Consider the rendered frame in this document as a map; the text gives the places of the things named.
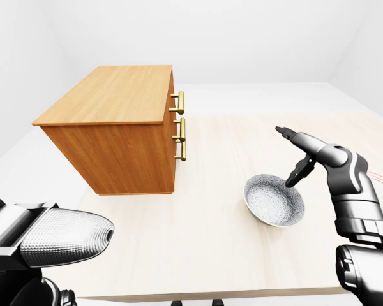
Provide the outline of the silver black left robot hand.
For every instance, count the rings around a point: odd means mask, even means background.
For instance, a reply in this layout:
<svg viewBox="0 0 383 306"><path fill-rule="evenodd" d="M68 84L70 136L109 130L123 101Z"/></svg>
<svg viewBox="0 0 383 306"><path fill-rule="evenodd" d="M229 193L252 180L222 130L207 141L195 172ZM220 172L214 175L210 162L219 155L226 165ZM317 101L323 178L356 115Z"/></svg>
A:
<svg viewBox="0 0 383 306"><path fill-rule="evenodd" d="M0 271L68 265L108 246L113 223L54 202L7 205L0 199Z"/></svg>

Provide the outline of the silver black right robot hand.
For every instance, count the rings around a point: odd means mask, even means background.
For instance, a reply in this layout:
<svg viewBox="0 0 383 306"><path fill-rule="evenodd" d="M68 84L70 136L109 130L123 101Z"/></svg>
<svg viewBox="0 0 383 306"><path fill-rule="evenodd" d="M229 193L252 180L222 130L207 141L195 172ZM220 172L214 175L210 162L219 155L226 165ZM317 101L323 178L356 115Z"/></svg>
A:
<svg viewBox="0 0 383 306"><path fill-rule="evenodd" d="M306 153L285 182L289 188L313 171L316 163L327 171L327 184L332 200L374 200L373 184L367 176L368 163L357 152L328 144L306 133L295 132L287 127L276 127L277 132Z"/></svg>

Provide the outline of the patterned grey bowl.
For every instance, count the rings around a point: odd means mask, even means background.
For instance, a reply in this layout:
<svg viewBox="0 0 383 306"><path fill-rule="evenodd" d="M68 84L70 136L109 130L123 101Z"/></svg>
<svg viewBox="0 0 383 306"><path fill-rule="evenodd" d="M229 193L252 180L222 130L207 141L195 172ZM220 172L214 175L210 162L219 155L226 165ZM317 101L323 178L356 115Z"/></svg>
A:
<svg viewBox="0 0 383 306"><path fill-rule="evenodd" d="M243 188L248 210L260 222L277 228L300 223L305 215L304 201L297 191L275 175L259 174L249 178Z"/></svg>

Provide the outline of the wooden cabinet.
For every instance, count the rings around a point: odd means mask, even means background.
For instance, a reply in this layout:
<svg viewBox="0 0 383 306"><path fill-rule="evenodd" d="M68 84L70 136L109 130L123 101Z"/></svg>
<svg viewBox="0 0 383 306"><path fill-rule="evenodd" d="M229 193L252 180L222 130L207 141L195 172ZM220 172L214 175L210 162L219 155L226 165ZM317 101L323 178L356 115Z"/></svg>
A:
<svg viewBox="0 0 383 306"><path fill-rule="evenodd" d="M99 66L34 125L96 194L172 193L164 127L171 73L170 65Z"/></svg>

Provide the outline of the large wooden drawer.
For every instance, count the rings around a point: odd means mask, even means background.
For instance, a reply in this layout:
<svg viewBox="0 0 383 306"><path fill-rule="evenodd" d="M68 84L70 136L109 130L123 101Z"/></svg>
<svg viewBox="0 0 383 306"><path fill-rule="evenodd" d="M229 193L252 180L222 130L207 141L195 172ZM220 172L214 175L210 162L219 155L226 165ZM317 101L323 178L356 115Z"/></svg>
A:
<svg viewBox="0 0 383 306"><path fill-rule="evenodd" d="M174 81L173 81L173 73L170 74L169 80L169 88L167 91L167 100L165 103L165 113L164 113L164 121L172 122L176 120L176 112L170 112L169 108L174 108L176 106L175 98L171 96L174 93Z"/></svg>

